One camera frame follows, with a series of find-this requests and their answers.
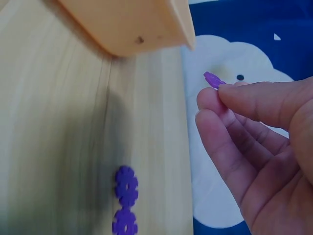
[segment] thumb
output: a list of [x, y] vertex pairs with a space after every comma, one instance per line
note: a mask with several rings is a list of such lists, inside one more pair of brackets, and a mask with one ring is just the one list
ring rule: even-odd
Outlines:
[[229, 109], [238, 114], [289, 130], [295, 113], [313, 99], [313, 79], [245, 86], [220, 85], [219, 96]]
[[313, 183], [313, 78], [238, 87], [221, 85], [219, 96], [234, 112], [289, 131], [298, 163]]

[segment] wooden surface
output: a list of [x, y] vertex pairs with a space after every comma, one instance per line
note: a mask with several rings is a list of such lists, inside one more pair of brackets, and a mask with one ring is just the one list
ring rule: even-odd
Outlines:
[[127, 164], [139, 234], [191, 235], [179, 49], [111, 58], [54, 2], [0, 6], [0, 234], [111, 234]]

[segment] purple plastic piece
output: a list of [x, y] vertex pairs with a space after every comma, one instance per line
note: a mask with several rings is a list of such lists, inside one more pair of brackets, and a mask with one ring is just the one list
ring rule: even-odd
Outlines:
[[132, 207], [138, 199], [138, 179], [129, 166], [121, 166], [115, 174], [115, 195], [123, 207]]
[[135, 224], [136, 216], [128, 208], [122, 208], [115, 213], [112, 223], [112, 233], [117, 235], [135, 235], [138, 226]]
[[213, 88], [216, 88], [216, 89], [219, 88], [219, 85], [226, 84], [221, 79], [219, 79], [219, 77], [217, 77], [216, 75], [214, 75], [210, 72], [205, 72], [204, 77], [205, 77], [206, 81], [210, 84], [210, 86]]

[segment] cloud shape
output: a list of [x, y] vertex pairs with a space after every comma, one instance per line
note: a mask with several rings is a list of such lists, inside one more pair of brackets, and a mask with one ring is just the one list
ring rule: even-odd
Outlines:
[[[292, 79], [273, 68], [270, 59], [256, 46], [243, 42], [230, 43], [212, 35], [197, 37], [196, 49], [182, 49], [185, 75], [188, 134], [193, 190], [194, 217], [212, 228], [227, 228], [242, 222], [243, 218], [235, 200], [219, 176], [201, 143], [195, 114], [196, 97], [209, 85], [203, 73], [212, 72], [223, 81], [233, 84], [237, 77], [245, 82], [282, 82]], [[272, 128], [284, 136], [287, 132]]]

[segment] blue fabric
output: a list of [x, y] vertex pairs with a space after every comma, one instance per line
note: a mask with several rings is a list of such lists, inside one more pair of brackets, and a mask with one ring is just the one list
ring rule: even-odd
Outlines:
[[[197, 36], [253, 44], [293, 80], [313, 76], [312, 0], [220, 0], [193, 4], [190, 10]], [[194, 219], [194, 235], [248, 234], [245, 222], [214, 229]]]

